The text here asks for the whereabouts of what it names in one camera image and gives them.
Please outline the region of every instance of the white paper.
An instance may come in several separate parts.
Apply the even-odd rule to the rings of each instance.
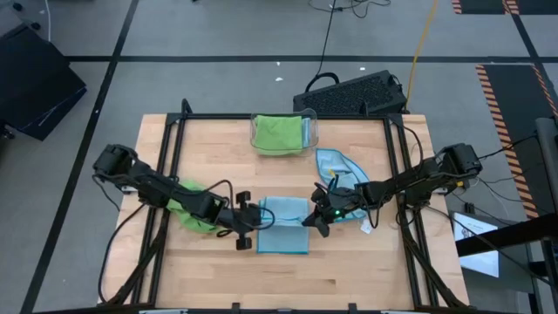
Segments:
[[[455,213],[453,217],[456,221],[463,223],[463,225],[469,228],[472,232],[477,235],[483,234],[488,231],[496,230],[498,227],[493,226],[486,222],[480,222],[471,217]],[[474,236],[468,230],[461,227],[457,222],[453,223],[453,236],[455,241],[465,239],[470,236]],[[480,273],[498,277],[498,252],[490,251],[486,253],[475,254],[472,256],[464,256],[459,259],[461,267],[465,267],[468,270],[478,271]]]
[[[360,229],[367,235],[372,232],[372,226],[370,225],[370,221],[368,219],[363,219],[363,224],[360,226]]]

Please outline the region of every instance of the green towel in bowl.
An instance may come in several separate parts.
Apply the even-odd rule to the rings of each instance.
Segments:
[[[303,118],[255,117],[254,147],[259,154],[299,154],[303,150]]]

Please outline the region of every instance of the black equipment box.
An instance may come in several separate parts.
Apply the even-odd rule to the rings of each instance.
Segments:
[[[293,98],[293,111],[311,108],[324,114],[400,113],[407,101],[401,85],[387,71],[305,92]]]

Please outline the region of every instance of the blue towel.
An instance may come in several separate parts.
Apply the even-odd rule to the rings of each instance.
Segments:
[[[258,231],[256,253],[308,254],[309,229],[302,222],[309,214],[308,201],[298,197],[270,196],[260,200],[260,207],[276,216],[269,229]],[[262,211],[262,224],[271,222],[271,215]]]
[[[339,175],[339,181],[337,182],[339,188],[355,188],[355,184],[369,181],[368,176],[361,167],[336,149],[318,148],[316,150],[316,164],[317,172],[326,186],[333,179],[330,170]],[[357,209],[349,213],[345,218],[337,218],[336,222],[346,222],[365,217],[366,212],[362,209]]]

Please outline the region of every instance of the clear glass container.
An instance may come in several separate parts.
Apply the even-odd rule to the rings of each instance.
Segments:
[[[311,154],[318,140],[317,115],[312,109],[250,116],[250,144],[261,155]]]

